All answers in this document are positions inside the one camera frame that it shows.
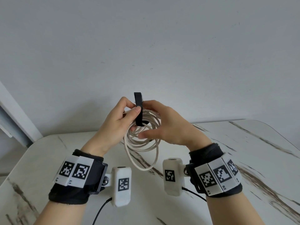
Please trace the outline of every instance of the hand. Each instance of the hand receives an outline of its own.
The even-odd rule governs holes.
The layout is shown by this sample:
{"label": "hand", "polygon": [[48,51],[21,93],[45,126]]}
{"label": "hand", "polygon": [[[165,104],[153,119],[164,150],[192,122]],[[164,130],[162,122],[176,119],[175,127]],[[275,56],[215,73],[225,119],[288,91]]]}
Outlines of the hand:
{"label": "hand", "polygon": [[[132,110],[123,117],[125,107]],[[99,131],[82,147],[81,151],[103,157],[111,147],[120,142],[140,111],[140,106],[135,107],[135,104],[126,97],[122,97],[108,114]]]}
{"label": "hand", "polygon": [[143,107],[160,114],[161,126],[154,130],[141,132],[138,135],[139,139],[161,139],[170,144],[185,145],[190,151],[206,147],[212,143],[204,133],[195,128],[171,107],[155,100],[144,101]]}

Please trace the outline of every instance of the person's left hand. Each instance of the person's left hand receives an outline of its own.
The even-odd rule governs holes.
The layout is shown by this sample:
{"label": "person's left hand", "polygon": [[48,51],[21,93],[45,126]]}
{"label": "person's left hand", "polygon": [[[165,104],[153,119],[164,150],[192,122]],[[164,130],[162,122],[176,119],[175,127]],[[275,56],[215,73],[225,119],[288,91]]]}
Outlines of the person's left hand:
{"label": "person's left hand", "polygon": [[[131,111],[123,117],[125,107],[131,108]],[[108,114],[99,131],[82,147],[81,151],[103,157],[111,147],[120,142],[140,111],[140,106],[136,107],[129,99],[122,97]]]}

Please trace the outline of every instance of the white door frame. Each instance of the white door frame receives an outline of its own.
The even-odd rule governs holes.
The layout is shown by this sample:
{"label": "white door frame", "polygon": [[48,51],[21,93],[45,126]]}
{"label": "white door frame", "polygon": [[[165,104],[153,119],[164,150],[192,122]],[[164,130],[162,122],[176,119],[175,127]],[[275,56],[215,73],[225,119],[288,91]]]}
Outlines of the white door frame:
{"label": "white door frame", "polygon": [[36,126],[32,123],[23,109],[15,101],[6,87],[0,81],[0,106],[15,121],[32,142],[43,138]]}

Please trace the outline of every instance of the person's right hand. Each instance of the person's right hand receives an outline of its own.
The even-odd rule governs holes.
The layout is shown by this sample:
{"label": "person's right hand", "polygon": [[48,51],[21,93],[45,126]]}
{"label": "person's right hand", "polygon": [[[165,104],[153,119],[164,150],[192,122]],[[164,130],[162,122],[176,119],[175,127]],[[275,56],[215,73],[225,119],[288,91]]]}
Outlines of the person's right hand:
{"label": "person's right hand", "polygon": [[211,140],[195,128],[171,107],[150,100],[143,102],[143,108],[159,113],[161,126],[154,130],[145,130],[138,135],[139,139],[161,139],[170,144],[185,145],[194,151],[210,145]]}

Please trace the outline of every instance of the black wire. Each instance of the black wire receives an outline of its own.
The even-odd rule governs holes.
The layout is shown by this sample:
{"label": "black wire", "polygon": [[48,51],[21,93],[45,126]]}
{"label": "black wire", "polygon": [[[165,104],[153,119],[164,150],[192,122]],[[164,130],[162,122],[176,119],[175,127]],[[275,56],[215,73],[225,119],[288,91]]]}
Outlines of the black wire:
{"label": "black wire", "polygon": [[185,191],[187,191],[187,192],[190,192],[190,193],[192,193],[192,194],[195,194],[197,197],[200,197],[202,200],[204,200],[204,201],[206,202],[206,199],[204,199],[203,197],[201,197],[201,196],[198,195],[197,193],[194,193],[193,191],[190,191],[189,189],[184,188],[184,187],[182,187],[182,189],[185,190]]}
{"label": "black wire", "polygon": [[93,225],[95,225],[95,222],[96,222],[96,220],[97,220],[97,218],[98,218],[98,215],[99,215],[99,213],[101,212],[101,210],[103,209],[103,207],[104,207],[104,205],[106,205],[109,201],[111,201],[113,198],[111,197],[111,198],[109,198],[102,206],[101,206],[101,208],[99,209],[99,212],[97,213],[97,215],[96,215],[96,217],[95,217],[95,220],[94,220],[94,222],[93,222]]}

